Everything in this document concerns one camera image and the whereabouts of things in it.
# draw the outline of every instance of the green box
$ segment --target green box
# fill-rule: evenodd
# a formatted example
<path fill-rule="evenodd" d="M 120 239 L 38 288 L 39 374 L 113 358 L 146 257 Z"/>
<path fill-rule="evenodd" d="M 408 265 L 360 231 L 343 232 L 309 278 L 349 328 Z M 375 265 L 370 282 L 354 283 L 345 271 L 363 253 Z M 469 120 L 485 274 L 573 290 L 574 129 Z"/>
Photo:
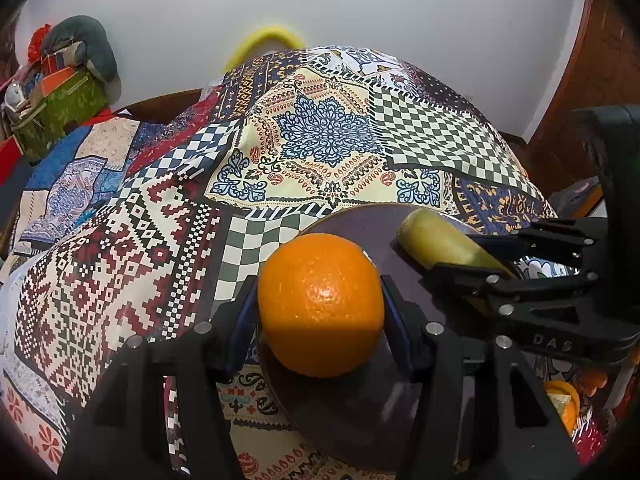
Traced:
<path fill-rule="evenodd" d="M 46 96 L 21 123 L 12 126 L 25 156 L 36 162 L 67 133 L 107 105 L 102 88 L 85 68 Z"/>

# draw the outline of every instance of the metal screw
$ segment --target metal screw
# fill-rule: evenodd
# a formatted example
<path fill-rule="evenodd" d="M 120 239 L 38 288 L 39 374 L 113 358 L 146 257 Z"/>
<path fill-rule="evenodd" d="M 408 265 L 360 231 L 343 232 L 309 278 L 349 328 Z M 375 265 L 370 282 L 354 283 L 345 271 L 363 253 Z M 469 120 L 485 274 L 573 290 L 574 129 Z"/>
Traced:
<path fill-rule="evenodd" d="M 431 335 L 440 335 L 444 332 L 444 327 L 437 321 L 427 323 L 426 329 Z"/>
<path fill-rule="evenodd" d="M 498 309 L 498 314 L 500 314 L 501 316 L 510 316 L 511 314 L 513 314 L 514 310 L 516 310 L 516 308 L 511 303 L 505 303 Z"/>
<path fill-rule="evenodd" d="M 495 343 L 502 349 L 507 350 L 511 348 L 513 341 L 511 341 L 510 337 L 505 335 L 499 335 L 495 338 Z"/>
<path fill-rule="evenodd" d="M 195 327 L 193 327 L 193 330 L 196 334 L 206 334 L 209 330 L 211 330 L 211 323 L 209 321 L 201 321 Z"/>
<path fill-rule="evenodd" d="M 127 338 L 126 345 L 129 348 L 138 348 L 140 345 L 142 345 L 142 341 L 143 341 L 142 336 L 136 334 Z"/>

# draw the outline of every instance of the wooden door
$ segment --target wooden door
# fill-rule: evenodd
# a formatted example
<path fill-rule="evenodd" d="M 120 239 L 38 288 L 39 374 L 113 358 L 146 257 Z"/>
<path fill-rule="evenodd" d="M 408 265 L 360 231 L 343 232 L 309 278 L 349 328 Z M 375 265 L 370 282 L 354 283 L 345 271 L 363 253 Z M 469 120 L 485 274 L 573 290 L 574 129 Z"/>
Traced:
<path fill-rule="evenodd" d="M 593 176 L 571 111 L 640 104 L 640 56 L 609 0 L 585 0 L 574 50 L 558 90 L 527 147 L 530 177 L 545 196 Z"/>

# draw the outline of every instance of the patchwork quilt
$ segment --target patchwork quilt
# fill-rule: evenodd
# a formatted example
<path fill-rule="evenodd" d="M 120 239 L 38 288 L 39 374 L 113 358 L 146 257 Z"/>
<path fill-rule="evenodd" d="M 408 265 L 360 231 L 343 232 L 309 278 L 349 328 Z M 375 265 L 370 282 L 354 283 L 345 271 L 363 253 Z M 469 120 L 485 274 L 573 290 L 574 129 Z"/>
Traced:
<path fill-rule="evenodd" d="M 254 59 L 167 128 L 113 119 L 54 151 L 25 191 L 14 233 L 14 254 L 32 257 L 8 262 L 0 290 L 2 401 L 53 470 L 127 337 L 172 338 L 209 319 L 317 219 L 402 202 L 506 234 L 554 215 L 468 101 L 409 63 L 344 46 Z M 533 258 L 520 267 L 567 272 Z M 531 359 L 541 378 L 574 371 Z M 247 478 L 387 477 L 306 442 L 274 401 L 255 345 L 218 391 Z M 188 470 L 170 378 L 165 408 L 173 466 Z M 586 442 L 585 432 L 594 436 L 581 453 L 591 456 L 601 441 L 590 410 L 574 440 Z"/>

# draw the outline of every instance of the blue floral medallion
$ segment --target blue floral medallion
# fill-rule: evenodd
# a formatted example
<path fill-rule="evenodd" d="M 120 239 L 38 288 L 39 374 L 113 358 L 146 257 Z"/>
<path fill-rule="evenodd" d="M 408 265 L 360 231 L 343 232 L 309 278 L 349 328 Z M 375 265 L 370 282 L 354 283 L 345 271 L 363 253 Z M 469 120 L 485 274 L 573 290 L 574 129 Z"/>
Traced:
<path fill-rule="evenodd" d="M 280 135 L 287 141 L 282 148 L 284 158 L 313 155 L 314 161 L 335 168 L 352 152 L 383 154 L 369 118 L 346 112 L 335 97 L 316 104 L 299 94 L 294 108 L 295 112 L 274 116 Z"/>
<path fill-rule="evenodd" d="M 406 180 L 397 180 L 398 202 L 440 207 L 440 175 L 438 170 L 405 170 Z"/>
<path fill-rule="evenodd" d="M 211 187 L 211 191 L 218 195 L 229 195 L 238 200 L 248 200 L 249 202 L 260 202 L 264 200 L 267 187 L 266 182 L 248 182 L 257 180 L 255 171 L 249 170 L 243 175 L 244 170 L 249 166 L 249 159 L 242 156 L 242 152 L 237 148 L 233 150 L 229 160 L 218 172 L 216 181 Z"/>

